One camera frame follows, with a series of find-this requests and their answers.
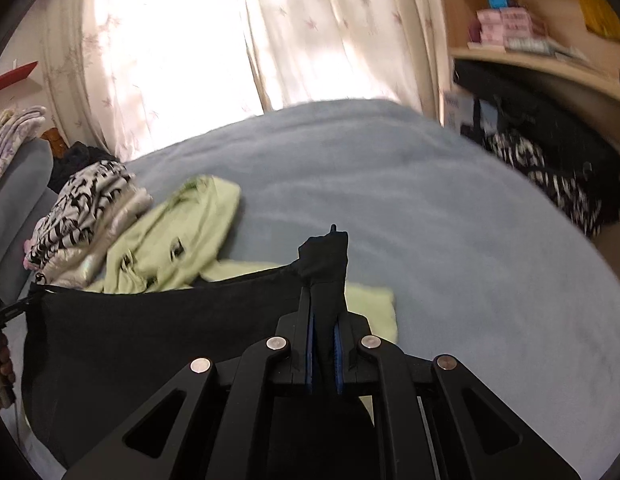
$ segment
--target curtain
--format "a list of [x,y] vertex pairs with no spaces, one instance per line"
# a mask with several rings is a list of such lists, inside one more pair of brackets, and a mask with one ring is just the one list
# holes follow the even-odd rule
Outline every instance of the curtain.
[[59,129],[123,161],[307,101],[387,98],[437,118],[449,88],[441,0],[45,6]]

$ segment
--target stack of pink boxes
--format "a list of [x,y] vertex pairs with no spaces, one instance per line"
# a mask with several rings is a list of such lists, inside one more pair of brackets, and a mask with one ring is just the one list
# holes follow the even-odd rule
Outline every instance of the stack of pink boxes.
[[546,24],[522,7],[484,9],[476,13],[481,22],[481,43],[508,46],[509,38],[546,38]]

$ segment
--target blue bedsheet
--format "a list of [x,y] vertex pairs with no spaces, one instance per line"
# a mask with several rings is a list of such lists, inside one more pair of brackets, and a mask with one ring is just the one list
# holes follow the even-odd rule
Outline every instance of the blue bedsheet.
[[237,182],[223,256],[286,264],[338,224],[348,279],[394,290],[405,352],[457,356],[583,480],[618,455],[620,283],[541,192],[459,135],[390,102],[315,103],[128,167],[156,203],[196,174]]

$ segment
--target red shelf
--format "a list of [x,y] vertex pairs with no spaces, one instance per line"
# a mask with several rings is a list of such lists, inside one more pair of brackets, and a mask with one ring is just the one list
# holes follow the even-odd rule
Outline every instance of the red shelf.
[[35,61],[0,75],[0,90],[17,83],[18,81],[23,81],[23,79],[32,73],[32,70],[34,70],[37,65],[38,61]]

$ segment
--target metal pin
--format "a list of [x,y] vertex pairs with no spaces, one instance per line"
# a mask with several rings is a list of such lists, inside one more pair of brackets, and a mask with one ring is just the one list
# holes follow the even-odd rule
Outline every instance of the metal pin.
[[456,359],[452,355],[442,355],[437,358],[437,365],[443,370],[454,370],[456,368]]
[[287,345],[287,341],[285,340],[285,338],[279,337],[278,335],[271,337],[266,342],[266,346],[270,350],[280,350],[282,348],[285,348],[285,345]]
[[363,336],[361,344],[365,348],[379,348],[381,346],[381,340],[376,335]]
[[192,370],[194,373],[202,374],[203,372],[208,371],[211,366],[212,362],[209,359],[205,357],[199,357],[198,359],[194,359],[194,361],[190,363],[190,370]]

